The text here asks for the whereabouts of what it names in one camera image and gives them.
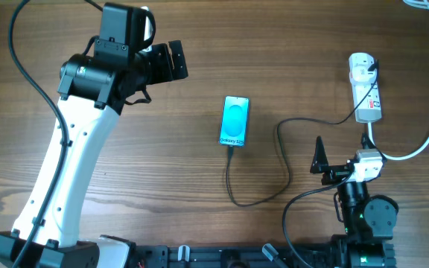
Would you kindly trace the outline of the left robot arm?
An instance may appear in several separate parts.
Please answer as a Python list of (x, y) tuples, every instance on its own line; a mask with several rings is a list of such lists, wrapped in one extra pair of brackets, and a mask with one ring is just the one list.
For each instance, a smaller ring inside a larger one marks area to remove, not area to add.
[(53, 135), (31, 195), (9, 231), (0, 232), (6, 267), (143, 267), (132, 241), (80, 237), (83, 201), (96, 162), (125, 106), (149, 85), (187, 78), (182, 44), (155, 44), (147, 7), (106, 3), (84, 52), (60, 69)]

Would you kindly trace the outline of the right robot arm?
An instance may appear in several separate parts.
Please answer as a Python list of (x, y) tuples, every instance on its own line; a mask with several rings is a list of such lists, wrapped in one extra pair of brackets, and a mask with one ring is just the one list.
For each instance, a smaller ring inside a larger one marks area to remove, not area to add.
[(321, 137), (311, 165), (311, 173), (322, 174), (321, 183), (337, 189), (334, 207), (344, 234), (335, 234), (328, 243), (327, 267), (396, 267), (395, 251), (389, 243), (397, 222), (398, 203), (385, 195), (370, 195), (367, 183), (381, 175), (386, 157), (369, 140), (344, 165), (330, 165)]

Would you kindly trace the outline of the smartphone with cyan screen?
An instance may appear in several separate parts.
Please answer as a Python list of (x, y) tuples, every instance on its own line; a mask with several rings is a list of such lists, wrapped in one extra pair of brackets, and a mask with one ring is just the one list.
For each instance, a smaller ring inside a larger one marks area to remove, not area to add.
[(247, 137), (250, 100), (237, 96), (226, 96), (220, 124), (218, 142), (222, 145), (243, 147)]

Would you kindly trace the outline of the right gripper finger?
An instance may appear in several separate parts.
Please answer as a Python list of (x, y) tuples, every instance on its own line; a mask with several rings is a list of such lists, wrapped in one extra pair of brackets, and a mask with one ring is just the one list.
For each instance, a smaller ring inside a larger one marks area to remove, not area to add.
[(311, 163), (311, 173), (325, 173), (328, 170), (328, 160), (321, 136), (316, 138), (314, 157)]
[(377, 150), (379, 154), (381, 155), (382, 162), (387, 162), (387, 158), (385, 155), (373, 144), (372, 140), (370, 139), (368, 133), (363, 133), (361, 136), (360, 143), (363, 147), (363, 149), (373, 149)]

